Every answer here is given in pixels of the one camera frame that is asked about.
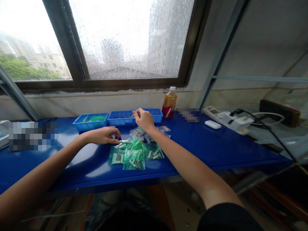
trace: black shirt sleeve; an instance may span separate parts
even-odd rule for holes
[[[263,230],[242,206],[222,203],[209,208],[202,216],[198,230]]]

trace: pixelated blur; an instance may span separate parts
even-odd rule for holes
[[[10,123],[9,151],[45,151],[58,137],[59,123]]]
[[[197,116],[199,114],[199,110],[196,108],[177,108],[176,111],[183,116],[187,122],[200,122],[199,117]]]

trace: black cable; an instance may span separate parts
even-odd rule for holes
[[[258,120],[258,122],[260,122],[260,124],[262,124],[274,137],[275,139],[280,143],[280,145],[284,148],[284,150],[289,154],[289,156],[291,157],[291,159],[293,160],[294,164],[297,165],[305,174],[308,175],[308,171],[301,166],[297,160],[295,159],[295,157],[292,155],[292,153],[289,151],[289,149],[281,142],[281,140],[276,136],[276,134],[272,131],[271,127],[269,127],[268,125],[264,124],[260,118],[257,118],[255,115],[253,115],[252,113],[248,112],[248,111],[244,111],[243,109],[236,109],[234,112],[232,112],[233,114],[241,114],[242,112],[246,112],[249,115],[251,115],[252,117],[254,117],[256,120]]]
[[[248,112],[248,111],[244,111],[246,113],[248,113],[249,115],[251,115],[252,117],[254,117],[255,119],[258,119],[255,115],[253,115],[252,113]],[[280,143],[280,145],[284,148],[284,150],[289,154],[289,156],[291,157],[291,159],[293,160],[294,163],[297,163],[297,160],[295,159],[295,157],[292,155],[292,153],[289,151],[289,149],[283,144],[283,142],[281,142],[281,140],[277,137],[277,135],[272,131],[271,127],[265,125],[265,123],[263,123],[261,120],[258,121],[260,124],[262,124],[274,137],[275,139]]]

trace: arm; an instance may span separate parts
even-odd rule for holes
[[[156,129],[151,114],[141,108],[133,112],[136,123],[161,147],[183,179],[201,196],[205,207],[231,202],[243,206],[231,187],[201,160]]]
[[[20,215],[49,189],[85,145],[119,143],[117,139],[111,138],[113,133],[121,137],[115,127],[103,127],[77,136],[71,143],[13,184],[0,195],[0,227],[6,227],[18,220]]]

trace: right hand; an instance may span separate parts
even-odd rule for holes
[[[136,124],[141,129],[143,129],[147,133],[150,130],[155,129],[153,117],[148,111],[145,111],[142,108],[139,108],[136,111],[133,111],[133,114],[135,116]]]

